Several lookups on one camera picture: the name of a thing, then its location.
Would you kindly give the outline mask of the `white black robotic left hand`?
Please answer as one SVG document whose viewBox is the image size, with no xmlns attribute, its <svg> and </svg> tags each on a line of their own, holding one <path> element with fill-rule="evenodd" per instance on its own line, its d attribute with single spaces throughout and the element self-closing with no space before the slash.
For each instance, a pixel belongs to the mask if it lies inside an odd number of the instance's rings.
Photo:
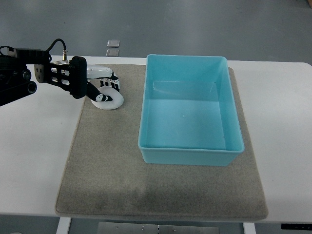
<svg viewBox="0 0 312 234">
<path fill-rule="evenodd" d="M 92 83 L 91 80 L 100 80 L 101 87 L 111 87 L 117 92 L 120 92 L 119 77 L 111 68 L 101 65 L 90 65 L 87 67 L 87 92 L 89 99 L 95 102 L 110 102 L 113 98 L 109 95 L 101 93 Z"/>
</svg>

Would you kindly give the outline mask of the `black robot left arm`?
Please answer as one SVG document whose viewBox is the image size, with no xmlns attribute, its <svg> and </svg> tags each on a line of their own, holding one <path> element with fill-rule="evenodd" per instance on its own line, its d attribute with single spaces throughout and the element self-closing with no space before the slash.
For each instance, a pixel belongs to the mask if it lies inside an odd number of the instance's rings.
<svg viewBox="0 0 312 234">
<path fill-rule="evenodd" d="M 63 60 L 52 62 L 50 51 L 57 42 L 63 45 Z M 32 95 L 37 90 L 37 83 L 32 81 L 32 72 L 28 65 L 34 66 L 38 83 L 47 83 L 69 92 L 75 98 L 87 94 L 87 62 L 83 57 L 67 59 L 67 47 L 62 39 L 55 39 L 46 50 L 6 48 L 7 53 L 0 54 L 0 105 L 4 106 L 21 98 Z"/>
</svg>

